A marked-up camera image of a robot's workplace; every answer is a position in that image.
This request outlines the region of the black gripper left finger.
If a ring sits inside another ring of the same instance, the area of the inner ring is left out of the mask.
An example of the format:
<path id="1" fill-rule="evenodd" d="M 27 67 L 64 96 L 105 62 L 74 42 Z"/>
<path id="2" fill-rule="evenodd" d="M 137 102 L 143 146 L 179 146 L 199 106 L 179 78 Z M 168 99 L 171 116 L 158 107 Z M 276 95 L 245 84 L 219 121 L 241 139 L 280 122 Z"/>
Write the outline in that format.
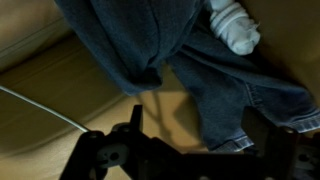
<path id="1" fill-rule="evenodd" d="M 135 105 L 130 118 L 132 128 L 141 131 L 143 129 L 143 106 Z"/>

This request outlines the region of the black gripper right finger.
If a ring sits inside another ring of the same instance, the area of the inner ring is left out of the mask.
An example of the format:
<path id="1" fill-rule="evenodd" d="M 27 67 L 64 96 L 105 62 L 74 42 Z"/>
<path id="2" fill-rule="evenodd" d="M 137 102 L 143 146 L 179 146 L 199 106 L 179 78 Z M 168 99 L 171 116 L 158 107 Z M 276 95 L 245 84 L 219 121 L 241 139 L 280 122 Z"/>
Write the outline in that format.
<path id="1" fill-rule="evenodd" d="M 241 127 L 254 143 L 259 157 L 278 156 L 281 152 L 281 129 L 253 107 L 245 107 Z"/>

